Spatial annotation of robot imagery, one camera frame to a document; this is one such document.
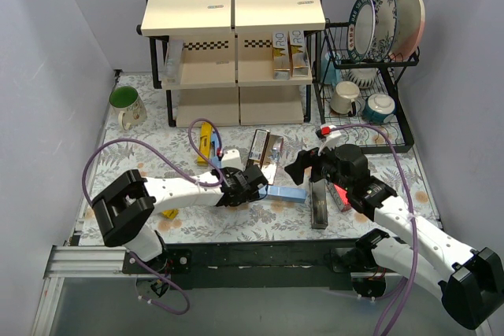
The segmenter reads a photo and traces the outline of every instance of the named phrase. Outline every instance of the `white cup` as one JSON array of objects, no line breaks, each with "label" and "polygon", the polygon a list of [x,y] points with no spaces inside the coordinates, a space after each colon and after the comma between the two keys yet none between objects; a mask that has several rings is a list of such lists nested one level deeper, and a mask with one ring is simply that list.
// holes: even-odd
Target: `white cup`
[{"label": "white cup", "polygon": [[139,93],[130,86],[118,87],[110,94],[109,103],[117,114],[117,122],[123,130],[141,124],[147,111]]},{"label": "white cup", "polygon": [[331,109],[339,114],[348,114],[353,117],[357,114],[355,101],[361,91],[353,82],[339,82],[331,99]]}]

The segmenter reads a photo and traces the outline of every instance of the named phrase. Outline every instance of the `cup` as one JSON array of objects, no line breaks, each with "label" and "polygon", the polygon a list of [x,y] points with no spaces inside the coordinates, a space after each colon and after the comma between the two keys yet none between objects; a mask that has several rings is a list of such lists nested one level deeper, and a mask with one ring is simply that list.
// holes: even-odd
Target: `cup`
[{"label": "cup", "polygon": [[133,87],[116,88],[110,94],[109,103],[117,114],[117,122],[123,130],[141,124],[147,118],[145,105]]},{"label": "cup", "polygon": [[[341,56],[339,55],[339,53],[333,51],[332,54],[336,58],[336,63],[339,64],[341,61]],[[327,52],[322,57],[321,78],[324,79],[324,84],[332,84],[333,88],[336,86],[337,83],[341,81],[341,70],[334,68],[333,63],[331,62],[331,55],[329,54],[329,52]]]},{"label": "cup", "polygon": [[365,102],[362,116],[374,124],[389,123],[394,117],[395,101],[388,94],[372,94]]},{"label": "cup", "polygon": [[339,82],[331,99],[331,109],[339,114],[357,115],[355,101],[360,94],[359,87],[353,82]]}]

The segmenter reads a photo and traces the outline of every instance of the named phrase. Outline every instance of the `mug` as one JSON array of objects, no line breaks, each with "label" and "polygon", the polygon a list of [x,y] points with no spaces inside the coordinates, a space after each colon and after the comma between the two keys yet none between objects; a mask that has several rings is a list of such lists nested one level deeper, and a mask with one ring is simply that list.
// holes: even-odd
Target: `mug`
[{"label": "mug", "polygon": [[348,114],[349,117],[357,115],[355,101],[360,94],[357,84],[352,82],[339,82],[331,99],[331,109],[339,114]]},{"label": "mug", "polygon": [[365,102],[362,116],[374,124],[386,124],[392,120],[395,101],[388,94],[372,94]]},{"label": "mug", "polygon": [[135,88],[119,87],[112,91],[109,103],[117,114],[117,121],[123,130],[141,124],[147,118],[145,105]]}]

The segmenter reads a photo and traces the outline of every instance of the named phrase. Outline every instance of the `blue patterned plate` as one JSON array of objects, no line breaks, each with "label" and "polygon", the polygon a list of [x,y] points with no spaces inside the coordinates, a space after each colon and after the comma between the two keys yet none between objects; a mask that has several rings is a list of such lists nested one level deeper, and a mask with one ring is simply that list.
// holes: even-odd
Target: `blue patterned plate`
[{"label": "blue patterned plate", "polygon": [[397,27],[395,0],[372,0],[375,6],[376,27],[372,38],[369,56],[377,62],[382,61],[392,48]]},{"label": "blue patterned plate", "polygon": [[375,10],[372,0],[357,0],[348,23],[346,47],[350,59],[358,63],[368,53],[375,32]]}]

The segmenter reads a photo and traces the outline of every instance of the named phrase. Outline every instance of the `blue mug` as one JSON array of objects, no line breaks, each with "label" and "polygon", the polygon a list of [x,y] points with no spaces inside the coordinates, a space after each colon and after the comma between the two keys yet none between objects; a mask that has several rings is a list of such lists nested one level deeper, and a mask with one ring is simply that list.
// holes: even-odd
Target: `blue mug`
[{"label": "blue mug", "polygon": [[372,124],[387,124],[395,114],[395,101],[388,94],[372,94],[365,102],[362,116]]},{"label": "blue mug", "polygon": [[[339,64],[341,61],[341,56],[339,53],[336,53],[335,51],[332,52],[333,55],[336,57],[336,63]],[[341,82],[341,71],[334,68],[333,63],[330,60],[331,56],[329,55],[329,52],[327,52],[323,57],[322,57],[322,62],[321,62],[321,79],[324,81],[324,84],[332,84],[333,88],[336,87],[336,84]]]}]

